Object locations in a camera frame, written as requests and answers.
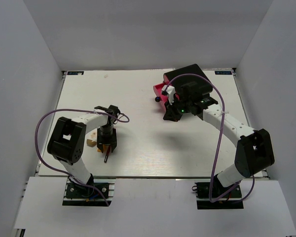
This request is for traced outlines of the red lip pencil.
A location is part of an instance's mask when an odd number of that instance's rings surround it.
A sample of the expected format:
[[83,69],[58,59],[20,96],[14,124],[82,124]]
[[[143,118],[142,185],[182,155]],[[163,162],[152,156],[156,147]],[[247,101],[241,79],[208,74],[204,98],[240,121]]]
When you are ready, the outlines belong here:
[[109,145],[106,149],[106,154],[105,154],[105,158],[104,158],[104,163],[107,163],[109,155],[111,153],[111,145]]

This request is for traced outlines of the black drawer organizer cabinet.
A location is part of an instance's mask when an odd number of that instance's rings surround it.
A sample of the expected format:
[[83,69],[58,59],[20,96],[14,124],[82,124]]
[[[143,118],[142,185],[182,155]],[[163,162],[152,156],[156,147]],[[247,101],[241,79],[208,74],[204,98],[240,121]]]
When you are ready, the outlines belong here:
[[177,98],[181,102],[200,102],[213,91],[209,79],[197,64],[167,72],[163,79],[175,88],[174,100]]

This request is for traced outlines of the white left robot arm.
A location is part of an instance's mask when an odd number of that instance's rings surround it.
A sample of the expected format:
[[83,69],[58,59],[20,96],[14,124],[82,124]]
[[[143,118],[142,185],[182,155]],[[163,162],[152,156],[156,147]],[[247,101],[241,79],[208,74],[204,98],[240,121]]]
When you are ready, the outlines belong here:
[[78,184],[77,191],[83,197],[94,193],[93,175],[82,160],[85,136],[93,130],[97,132],[97,148],[101,153],[113,152],[117,147],[113,123],[120,115],[119,108],[114,105],[108,108],[97,106],[95,111],[73,119],[59,118],[47,145],[47,152],[64,166],[70,180]]

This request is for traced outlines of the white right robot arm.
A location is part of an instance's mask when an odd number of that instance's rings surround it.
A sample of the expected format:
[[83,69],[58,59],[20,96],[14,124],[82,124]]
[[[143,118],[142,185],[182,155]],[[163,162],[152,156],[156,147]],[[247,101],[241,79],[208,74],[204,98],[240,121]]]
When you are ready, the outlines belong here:
[[212,125],[236,148],[234,162],[224,171],[213,176],[213,192],[226,196],[231,186],[250,178],[275,163],[271,137],[265,129],[256,130],[231,116],[222,103],[210,96],[213,87],[208,83],[198,85],[163,84],[160,89],[164,102],[164,120],[179,121],[183,114],[192,114]]

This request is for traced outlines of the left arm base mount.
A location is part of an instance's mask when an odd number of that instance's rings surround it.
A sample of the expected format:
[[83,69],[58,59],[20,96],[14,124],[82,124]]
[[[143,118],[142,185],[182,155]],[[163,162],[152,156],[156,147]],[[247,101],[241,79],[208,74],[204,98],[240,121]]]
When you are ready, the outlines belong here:
[[103,194],[91,188],[87,188],[67,179],[62,206],[90,206],[108,207],[114,194],[115,179],[94,179],[93,185]]

